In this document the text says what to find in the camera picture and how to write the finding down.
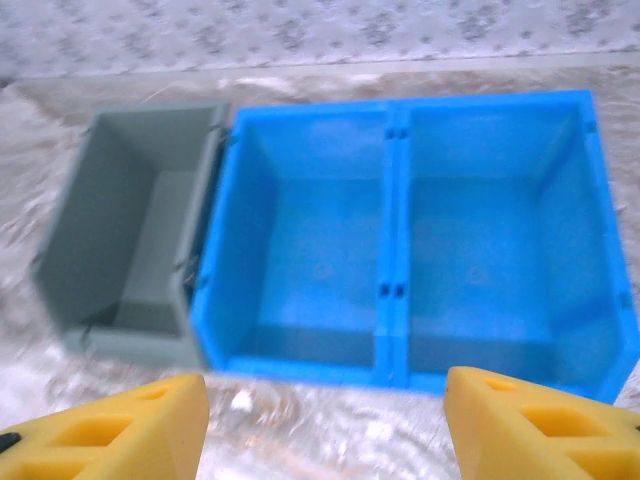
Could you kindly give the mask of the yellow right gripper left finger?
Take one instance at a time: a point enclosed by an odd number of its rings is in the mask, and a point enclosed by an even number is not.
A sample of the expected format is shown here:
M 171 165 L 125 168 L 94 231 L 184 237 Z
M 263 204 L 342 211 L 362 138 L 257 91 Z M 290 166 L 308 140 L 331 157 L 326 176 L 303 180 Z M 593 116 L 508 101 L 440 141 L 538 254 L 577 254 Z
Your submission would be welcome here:
M 4 479 L 193 479 L 209 401 L 205 381 L 180 374 L 8 427 Z

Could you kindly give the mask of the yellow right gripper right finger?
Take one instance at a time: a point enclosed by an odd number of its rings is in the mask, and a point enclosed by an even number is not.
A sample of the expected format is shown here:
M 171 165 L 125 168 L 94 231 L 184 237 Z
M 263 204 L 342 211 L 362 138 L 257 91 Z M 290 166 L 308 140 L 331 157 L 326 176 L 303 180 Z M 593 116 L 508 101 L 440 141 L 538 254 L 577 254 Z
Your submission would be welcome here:
M 636 479 L 637 413 L 473 368 L 449 370 L 444 411 L 464 479 Z

